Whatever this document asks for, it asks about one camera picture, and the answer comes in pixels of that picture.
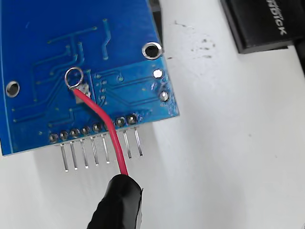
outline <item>mounting hole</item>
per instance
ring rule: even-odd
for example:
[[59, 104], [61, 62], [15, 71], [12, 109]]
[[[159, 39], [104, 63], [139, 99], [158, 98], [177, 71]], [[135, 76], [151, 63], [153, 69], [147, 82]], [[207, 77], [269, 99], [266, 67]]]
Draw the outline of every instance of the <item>mounting hole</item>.
[[162, 54], [162, 47], [156, 42], [149, 42], [143, 46], [142, 54], [148, 60], [158, 59]]
[[20, 91], [19, 83], [16, 81], [11, 81], [6, 86], [6, 95], [10, 98], [14, 98], [18, 95]]

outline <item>black object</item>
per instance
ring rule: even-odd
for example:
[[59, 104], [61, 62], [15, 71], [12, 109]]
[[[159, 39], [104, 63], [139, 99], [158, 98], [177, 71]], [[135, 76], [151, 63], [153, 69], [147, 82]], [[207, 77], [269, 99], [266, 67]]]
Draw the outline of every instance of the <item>black object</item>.
[[302, 0], [221, 0], [239, 53], [280, 49], [305, 35]]
[[140, 228], [142, 190], [132, 178], [116, 175], [93, 214], [88, 229]]
[[149, 0], [149, 4], [152, 9], [152, 15], [158, 30], [159, 38], [161, 42], [163, 42], [162, 11], [160, 7], [160, 2], [159, 0]]

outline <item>red wire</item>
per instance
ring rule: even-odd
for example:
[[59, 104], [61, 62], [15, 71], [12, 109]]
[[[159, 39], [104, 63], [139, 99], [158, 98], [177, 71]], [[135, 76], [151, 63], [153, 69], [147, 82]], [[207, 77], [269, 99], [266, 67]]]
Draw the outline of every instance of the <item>red wire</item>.
[[109, 115], [106, 114], [106, 112], [103, 109], [101, 109], [94, 101], [88, 98], [83, 92], [81, 92], [78, 89], [74, 89], [73, 92], [77, 97], [83, 100], [84, 103], [86, 103], [93, 111], [95, 111], [99, 115], [99, 117], [105, 122], [115, 149], [116, 158], [119, 163], [121, 174], [128, 175], [125, 159], [123, 156], [123, 151], [111, 118], [109, 117]]

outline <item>metal pin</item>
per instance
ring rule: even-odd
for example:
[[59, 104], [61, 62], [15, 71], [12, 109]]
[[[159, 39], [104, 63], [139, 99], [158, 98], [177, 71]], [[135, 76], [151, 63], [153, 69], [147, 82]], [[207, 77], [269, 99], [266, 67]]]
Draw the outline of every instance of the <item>metal pin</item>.
[[75, 156], [75, 150], [74, 150], [74, 142], [70, 142], [70, 147], [71, 147], [71, 152], [72, 152], [74, 169], [77, 170], [77, 162], [76, 162], [76, 156]]
[[140, 145], [140, 138], [139, 138], [139, 134], [138, 134], [137, 128], [134, 129], [134, 134], [135, 134], [135, 139], [137, 140], [139, 154], [140, 154], [140, 156], [143, 156], [142, 150], [141, 150], [141, 145]]
[[63, 164], [65, 166], [65, 171], [68, 172], [68, 163], [67, 163], [67, 158], [66, 158], [66, 153], [65, 153], [65, 149], [63, 147], [63, 144], [61, 144], [61, 154], [62, 154], [62, 159], [63, 159]]
[[103, 143], [104, 143], [104, 148], [105, 148], [106, 162], [107, 162], [107, 164], [110, 164], [109, 154], [108, 154], [108, 150], [107, 150], [107, 146], [106, 146], [105, 135], [101, 135], [101, 136], [102, 136]]
[[84, 139], [81, 139], [80, 142], [81, 142], [81, 150], [82, 150], [82, 155], [84, 157], [85, 167], [89, 168], [89, 166], [88, 166], [88, 159], [87, 159], [87, 155], [86, 155], [86, 151], [85, 151], [85, 146], [84, 146]]
[[90, 139], [91, 139], [91, 145], [92, 145], [92, 148], [93, 148], [93, 154], [94, 154], [95, 165], [96, 165], [96, 166], [99, 166], [99, 160], [97, 159], [97, 153], [96, 153], [96, 148], [95, 148], [94, 139], [93, 139], [93, 137], [90, 137]]
[[131, 159], [132, 154], [130, 153], [130, 147], [129, 147], [129, 142], [128, 142], [126, 130], [123, 131], [123, 135], [124, 135], [125, 144], [126, 144], [126, 147], [127, 147], [128, 157], [129, 157], [129, 159]]

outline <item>printed circuit board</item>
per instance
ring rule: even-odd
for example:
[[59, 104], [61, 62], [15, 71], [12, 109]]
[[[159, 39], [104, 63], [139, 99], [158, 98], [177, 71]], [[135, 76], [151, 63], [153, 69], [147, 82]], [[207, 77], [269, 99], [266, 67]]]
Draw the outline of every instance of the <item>printed circuit board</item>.
[[71, 67], [117, 129], [179, 114], [146, 0], [2, 0], [0, 39], [3, 155], [107, 131]]

